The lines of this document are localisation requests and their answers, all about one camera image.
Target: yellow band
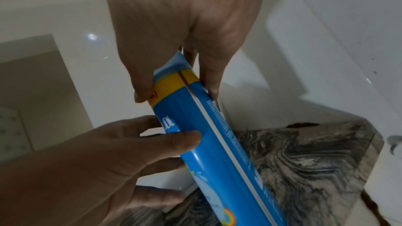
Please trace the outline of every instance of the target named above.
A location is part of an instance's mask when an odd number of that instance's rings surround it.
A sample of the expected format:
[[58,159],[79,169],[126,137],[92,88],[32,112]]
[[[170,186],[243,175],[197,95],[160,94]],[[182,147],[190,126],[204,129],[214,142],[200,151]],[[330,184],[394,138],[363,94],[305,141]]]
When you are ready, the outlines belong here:
[[[190,69],[182,70],[181,74],[186,79],[188,84],[199,81],[198,77]],[[163,78],[154,85],[152,89],[152,96],[148,100],[149,105],[151,105],[153,108],[163,98],[167,97],[173,92],[176,92],[184,86],[185,85],[177,72]]]

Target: rainbow graphic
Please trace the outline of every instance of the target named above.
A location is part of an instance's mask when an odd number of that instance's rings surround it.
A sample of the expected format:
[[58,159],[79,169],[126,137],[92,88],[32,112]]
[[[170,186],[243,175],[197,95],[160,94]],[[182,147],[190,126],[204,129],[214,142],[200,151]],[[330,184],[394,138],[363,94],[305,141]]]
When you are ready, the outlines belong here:
[[221,223],[222,225],[235,226],[236,217],[229,209],[225,208],[225,221],[221,221]]

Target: marble surface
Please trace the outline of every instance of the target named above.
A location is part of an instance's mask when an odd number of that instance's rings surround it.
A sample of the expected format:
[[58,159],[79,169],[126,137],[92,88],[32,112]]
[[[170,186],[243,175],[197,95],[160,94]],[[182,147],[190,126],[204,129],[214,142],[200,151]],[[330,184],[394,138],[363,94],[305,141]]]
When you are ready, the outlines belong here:
[[[344,225],[384,144],[368,122],[237,133],[288,225]],[[197,190],[166,226],[220,225]]]

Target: blue cap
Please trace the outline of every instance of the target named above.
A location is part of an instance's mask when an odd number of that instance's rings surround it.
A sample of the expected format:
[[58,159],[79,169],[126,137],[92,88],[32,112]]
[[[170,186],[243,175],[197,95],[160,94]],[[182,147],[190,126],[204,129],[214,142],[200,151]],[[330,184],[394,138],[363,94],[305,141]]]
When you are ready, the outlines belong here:
[[154,84],[174,72],[179,72],[185,69],[191,69],[191,66],[183,54],[180,51],[177,51],[171,60],[161,68],[154,71]]

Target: blue can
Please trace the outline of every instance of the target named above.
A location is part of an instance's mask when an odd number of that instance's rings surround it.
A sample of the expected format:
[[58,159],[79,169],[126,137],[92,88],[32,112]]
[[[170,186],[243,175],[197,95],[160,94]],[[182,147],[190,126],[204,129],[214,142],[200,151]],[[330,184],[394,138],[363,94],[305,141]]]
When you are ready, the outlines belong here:
[[201,143],[181,157],[223,225],[286,225],[259,173],[179,51],[155,71],[148,102],[167,133],[201,132]]

